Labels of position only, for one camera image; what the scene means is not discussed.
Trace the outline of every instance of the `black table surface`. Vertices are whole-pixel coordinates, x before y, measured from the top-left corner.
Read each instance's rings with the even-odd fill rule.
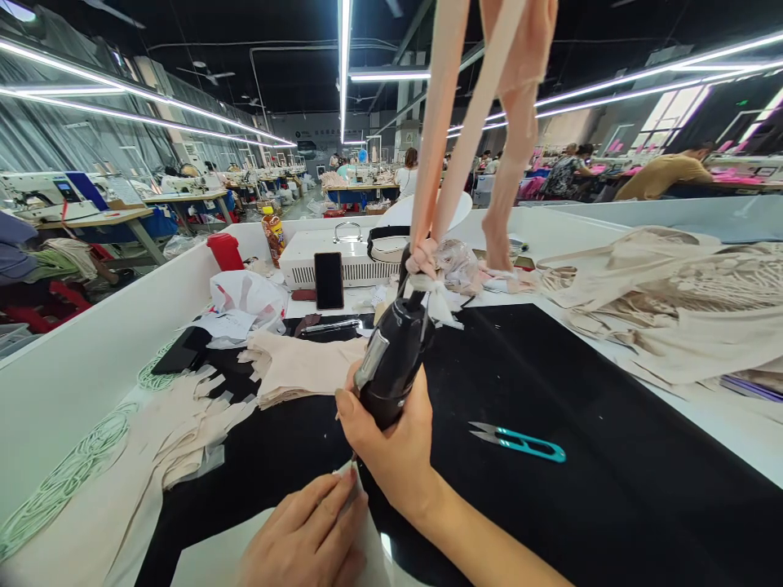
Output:
[[[369,326],[371,316],[361,318]],[[459,319],[465,330],[440,329],[425,359],[431,459],[479,511],[579,586],[783,582],[776,485],[535,306],[468,308]],[[236,354],[210,352],[227,378],[215,396],[257,390]],[[169,585],[183,549],[344,464],[351,449],[335,413],[331,397],[297,399],[235,427],[222,466],[164,496],[136,584]],[[567,461],[486,443],[468,421],[556,443]],[[361,478],[375,525],[408,573],[469,585],[363,467]]]

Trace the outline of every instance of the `small scissors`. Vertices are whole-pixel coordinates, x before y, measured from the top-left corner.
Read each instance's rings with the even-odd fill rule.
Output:
[[[507,430],[506,428],[501,428],[500,426],[491,426],[490,424],[482,424],[481,422],[468,422],[468,424],[483,430],[484,432],[476,432],[475,430],[471,430],[470,432],[472,435],[478,436],[480,439],[486,440],[487,442],[491,442],[493,444],[500,444],[504,448],[513,448],[514,450],[520,452],[526,452],[528,454],[534,455],[535,457],[545,458],[548,461],[565,462],[565,451],[557,444],[553,444],[545,440],[535,439],[532,438],[531,436],[521,435],[518,432],[513,432],[511,430]],[[521,444],[510,443],[507,440],[498,438],[496,435],[499,434],[519,439],[522,442]],[[535,448],[532,448],[528,443],[535,443],[535,444],[542,445],[544,447],[549,448],[551,451],[544,452],[544,451],[536,450]]]

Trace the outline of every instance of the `human hand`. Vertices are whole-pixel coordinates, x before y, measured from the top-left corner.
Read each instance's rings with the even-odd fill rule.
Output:
[[[355,363],[349,370],[345,390],[335,394],[345,437],[389,503],[415,526],[437,503],[440,490],[440,476],[430,465],[432,406],[427,395],[427,375],[422,366],[402,417],[381,432],[350,391],[360,364]]]
[[[338,519],[354,485],[352,467],[342,478],[322,475],[281,501],[242,555],[239,585],[354,585],[365,567],[352,544],[367,515],[367,494]]]

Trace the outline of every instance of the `orange bottle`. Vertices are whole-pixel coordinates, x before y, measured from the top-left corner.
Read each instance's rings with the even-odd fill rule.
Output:
[[[283,222],[275,215],[271,206],[264,206],[261,210],[264,214],[261,218],[263,232],[267,236],[269,252],[272,254],[272,262],[280,269],[280,256],[285,249],[285,237],[283,236]]]

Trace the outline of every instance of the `sleeve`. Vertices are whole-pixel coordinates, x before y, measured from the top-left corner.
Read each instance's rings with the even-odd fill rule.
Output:
[[[686,173],[688,177],[685,178],[685,181],[696,183],[712,183],[714,181],[712,174],[704,168],[700,161],[695,159],[693,160],[693,165]]]
[[[36,236],[38,231],[24,220],[0,212],[0,241],[9,245],[21,245]]]

